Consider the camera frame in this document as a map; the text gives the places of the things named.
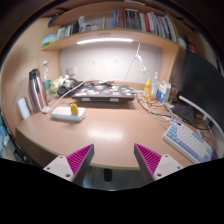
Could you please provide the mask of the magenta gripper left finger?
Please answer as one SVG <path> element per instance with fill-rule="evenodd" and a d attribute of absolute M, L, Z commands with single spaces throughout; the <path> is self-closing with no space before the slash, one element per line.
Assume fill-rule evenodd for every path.
<path fill-rule="evenodd" d="M 82 186 L 93 155 L 94 145 L 90 144 L 69 156 L 59 155 L 44 170 Z"/>

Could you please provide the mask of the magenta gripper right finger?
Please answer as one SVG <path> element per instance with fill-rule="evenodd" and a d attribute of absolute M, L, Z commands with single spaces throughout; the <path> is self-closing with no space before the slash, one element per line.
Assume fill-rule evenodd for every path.
<path fill-rule="evenodd" d="M 134 144 L 134 155 L 145 183 L 151 183 L 183 168 L 170 155 L 160 155 L 140 144 Z"/>

